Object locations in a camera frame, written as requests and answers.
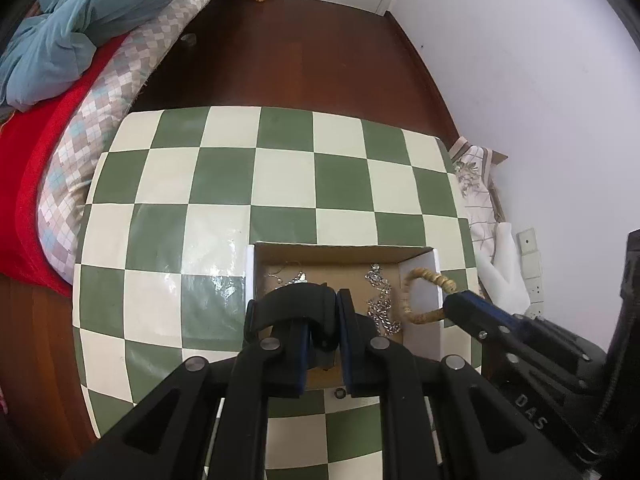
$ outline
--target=teal blanket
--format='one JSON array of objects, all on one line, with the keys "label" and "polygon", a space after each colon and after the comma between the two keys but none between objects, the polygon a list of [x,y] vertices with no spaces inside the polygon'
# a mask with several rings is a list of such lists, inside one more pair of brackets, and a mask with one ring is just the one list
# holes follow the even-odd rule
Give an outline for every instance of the teal blanket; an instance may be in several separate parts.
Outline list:
[{"label": "teal blanket", "polygon": [[0,105],[25,111],[67,90],[95,49],[155,17],[172,0],[38,0],[0,57]]}]

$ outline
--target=cardboard piece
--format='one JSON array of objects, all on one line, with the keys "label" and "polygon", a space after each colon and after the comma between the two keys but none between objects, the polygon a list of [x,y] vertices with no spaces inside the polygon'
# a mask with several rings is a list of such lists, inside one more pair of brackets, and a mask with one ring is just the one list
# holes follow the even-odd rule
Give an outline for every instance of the cardboard piece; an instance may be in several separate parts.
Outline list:
[{"label": "cardboard piece", "polygon": [[[327,283],[334,290],[348,288],[357,313],[367,313],[367,300],[379,292],[365,278],[371,264],[380,264],[382,276],[392,287],[392,318],[399,315],[399,290],[404,276],[414,267],[439,272],[437,251],[432,248],[387,246],[319,246],[257,242],[247,248],[246,300],[265,294],[292,280],[301,270],[312,283]],[[276,274],[282,283],[278,283]],[[414,312],[426,312],[442,306],[442,291],[432,283],[417,280],[410,293]],[[390,339],[403,343],[416,355],[441,358],[442,322],[428,325],[403,323],[403,333]],[[331,388],[342,385],[339,357],[330,370],[309,370],[307,388]]]}]

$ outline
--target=red fabric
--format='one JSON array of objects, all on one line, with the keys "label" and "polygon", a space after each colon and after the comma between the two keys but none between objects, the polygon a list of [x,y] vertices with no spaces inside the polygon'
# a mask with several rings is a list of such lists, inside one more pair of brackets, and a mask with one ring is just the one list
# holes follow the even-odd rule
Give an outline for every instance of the red fabric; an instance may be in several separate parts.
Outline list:
[{"label": "red fabric", "polygon": [[0,272],[71,296],[71,285],[49,265],[38,240],[38,186],[51,153],[82,99],[126,34],[100,47],[91,66],[62,95],[16,112],[0,132]]}]

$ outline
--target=table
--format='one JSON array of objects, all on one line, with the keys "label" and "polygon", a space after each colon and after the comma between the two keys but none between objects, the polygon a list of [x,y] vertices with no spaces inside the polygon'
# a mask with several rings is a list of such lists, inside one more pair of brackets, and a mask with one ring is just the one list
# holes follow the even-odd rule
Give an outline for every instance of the table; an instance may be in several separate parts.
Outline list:
[{"label": "table", "polygon": [[[432,246],[459,289],[478,289],[436,137],[287,108],[130,114],[98,162],[74,273],[74,342],[98,436],[187,357],[239,351],[245,248],[257,240]],[[479,363],[462,330],[443,330],[446,353]],[[377,399],[316,390],[271,402],[270,417],[270,480],[291,468],[381,477]]]}]

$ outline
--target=wooden floor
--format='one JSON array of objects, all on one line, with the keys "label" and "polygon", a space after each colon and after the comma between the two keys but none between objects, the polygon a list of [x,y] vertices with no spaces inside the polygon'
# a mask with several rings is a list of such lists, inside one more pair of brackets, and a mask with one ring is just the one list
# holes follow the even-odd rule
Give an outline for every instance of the wooden floor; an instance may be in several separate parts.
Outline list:
[{"label": "wooden floor", "polygon": [[[388,17],[313,0],[214,0],[188,31],[196,47],[174,47],[133,110],[305,108],[438,135],[447,146],[457,138]],[[69,299],[0,276],[0,385],[17,433],[53,471],[89,446]]]},{"label": "wooden floor", "polygon": [[387,17],[316,0],[217,0],[188,32],[196,47],[167,55],[133,111],[279,106],[430,133],[447,146],[458,138]]}]

